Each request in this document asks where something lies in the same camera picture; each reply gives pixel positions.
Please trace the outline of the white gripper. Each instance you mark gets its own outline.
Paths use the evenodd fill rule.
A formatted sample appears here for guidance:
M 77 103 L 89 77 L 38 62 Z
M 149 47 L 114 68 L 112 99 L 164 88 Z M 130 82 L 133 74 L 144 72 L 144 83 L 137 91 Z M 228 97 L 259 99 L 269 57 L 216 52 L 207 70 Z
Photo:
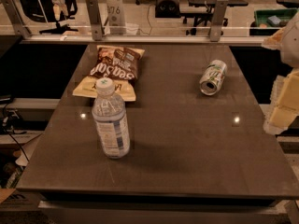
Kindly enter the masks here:
M 299 115 L 299 12 L 287 23 L 285 30 L 281 28 L 268 36 L 262 47 L 280 49 L 281 61 L 293 67 L 287 76 L 277 76 L 268 117 L 272 125 L 288 128 Z

